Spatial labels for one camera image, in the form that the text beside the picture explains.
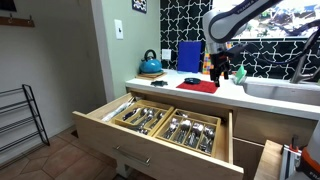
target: red mat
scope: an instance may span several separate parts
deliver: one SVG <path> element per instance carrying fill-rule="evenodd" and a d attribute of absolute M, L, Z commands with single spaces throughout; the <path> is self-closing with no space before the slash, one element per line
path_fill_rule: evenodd
<path fill-rule="evenodd" d="M 212 93 L 212 94 L 215 93 L 218 89 L 214 84 L 214 82 L 209 82 L 209 81 L 200 81 L 200 84 L 182 83 L 179 86 L 177 86 L 177 88 Z"/>

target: tile floor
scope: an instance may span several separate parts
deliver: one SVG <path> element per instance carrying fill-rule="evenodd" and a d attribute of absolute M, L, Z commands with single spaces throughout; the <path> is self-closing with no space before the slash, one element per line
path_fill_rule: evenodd
<path fill-rule="evenodd" d="M 50 138 L 44 146 L 0 171 L 1 180 L 122 180 L 116 177 L 114 159 L 95 151 L 71 135 L 71 127 Z M 152 180 L 133 171 L 128 180 Z"/>

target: drawer handle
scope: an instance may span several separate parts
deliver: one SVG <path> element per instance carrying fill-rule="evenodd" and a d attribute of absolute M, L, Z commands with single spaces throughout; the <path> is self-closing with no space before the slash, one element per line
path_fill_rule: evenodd
<path fill-rule="evenodd" d="M 115 148 L 113 148 L 113 149 L 115 149 L 115 150 L 118 151 L 120 154 L 122 154 L 123 156 L 125 156 L 125 157 L 127 157 L 127 158 L 129 158 L 129 159 L 135 160 L 135 161 L 137 161 L 138 163 L 141 163 L 141 164 L 143 164 L 143 165 L 145 165 L 145 166 L 147 166 L 147 167 L 150 166 L 150 159 L 151 159 L 151 158 L 147 158 L 146 160 L 141 160 L 141 159 L 139 159 L 139 158 L 137 158 L 137 157 L 134 157 L 134 156 L 130 155 L 128 152 L 126 152 L 126 151 L 124 151 L 124 150 L 122 150 L 122 149 L 120 149 L 120 148 L 121 148 L 120 146 L 117 146 L 117 147 L 115 147 Z"/>

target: wooden cutlery organizer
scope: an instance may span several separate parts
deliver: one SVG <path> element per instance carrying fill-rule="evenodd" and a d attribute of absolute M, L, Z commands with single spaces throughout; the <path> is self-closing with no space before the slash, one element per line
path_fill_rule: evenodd
<path fill-rule="evenodd" d="M 141 125 L 143 121 L 151 118 L 147 123 L 144 123 L 142 129 L 146 132 L 148 136 L 154 135 L 158 128 L 165 122 L 165 120 L 171 115 L 174 107 L 156 103 L 152 101 L 139 100 L 123 112 L 119 113 L 113 118 L 113 123 L 122 127 L 135 127 Z M 135 112 L 129 118 L 125 118 L 128 113 Z"/>
<path fill-rule="evenodd" d="M 154 134 L 158 139 L 215 157 L 221 119 L 176 109 Z"/>

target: light switch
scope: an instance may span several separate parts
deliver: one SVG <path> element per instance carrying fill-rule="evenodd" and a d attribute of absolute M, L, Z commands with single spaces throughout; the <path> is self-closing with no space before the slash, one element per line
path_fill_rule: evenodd
<path fill-rule="evenodd" d="M 162 49 L 162 59 L 171 60 L 171 49 Z"/>
<path fill-rule="evenodd" d="M 116 28 L 116 38 L 117 39 L 123 39 L 123 28 L 122 28 L 122 21 L 115 19 L 114 25 Z"/>

